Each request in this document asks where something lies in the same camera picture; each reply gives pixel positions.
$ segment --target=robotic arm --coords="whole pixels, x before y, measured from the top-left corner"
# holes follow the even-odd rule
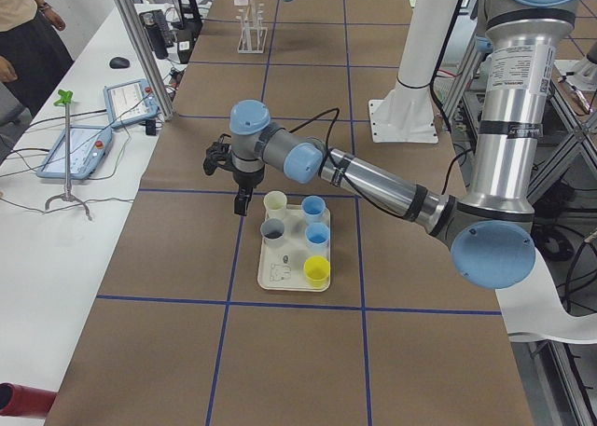
[[[306,184],[319,175],[425,228],[451,250],[460,273],[487,288],[520,282],[533,268],[526,199],[556,46],[572,32],[577,0],[479,0],[478,34],[493,44],[476,164],[461,199],[435,194],[317,139],[271,122],[267,107],[243,101],[230,117],[231,144],[220,137],[204,169],[233,173],[236,214],[246,215],[265,164]]]

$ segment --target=black skirt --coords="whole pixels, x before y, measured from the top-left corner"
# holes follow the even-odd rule
[[[0,32],[0,56],[10,61],[19,78],[4,84],[33,117],[73,64],[64,43],[39,12],[31,21]]]

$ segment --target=white table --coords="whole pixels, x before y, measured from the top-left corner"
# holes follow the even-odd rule
[[[128,69],[110,69],[115,56],[131,61]],[[171,68],[158,61],[162,76]],[[71,114],[104,109],[104,86],[144,77],[141,65],[113,10],[62,80],[59,89],[74,93]],[[50,97],[36,120],[64,115]],[[105,114],[75,117],[72,123],[107,125]],[[25,132],[15,149],[51,148],[63,130],[63,121],[46,122]],[[73,194],[80,199],[134,199],[141,175],[151,157],[157,137],[145,128],[129,128],[128,143],[117,173],[104,181],[73,181]],[[112,150],[93,177],[109,175],[118,151],[127,140],[123,130],[114,132]],[[41,163],[43,155],[28,158]],[[11,155],[0,175],[24,170],[20,158]],[[63,180],[41,180],[34,172],[0,177],[4,198],[43,209],[46,200],[63,192]],[[68,205],[54,201],[50,209]],[[27,212],[0,201],[0,379],[5,382],[57,391],[93,298],[104,275],[131,204],[109,201],[90,206],[93,221],[81,207],[50,214]],[[2,426],[40,424],[37,419],[0,418]]]

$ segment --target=person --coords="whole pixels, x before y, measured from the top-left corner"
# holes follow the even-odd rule
[[[0,81],[32,117],[73,64],[54,30],[65,27],[44,0],[0,0]]]

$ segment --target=yellow cup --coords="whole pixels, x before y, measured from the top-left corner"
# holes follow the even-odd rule
[[[319,289],[326,285],[327,280],[329,279],[331,266],[329,261],[322,256],[314,255],[307,258],[302,270],[305,273],[307,282],[309,282],[313,288]]]

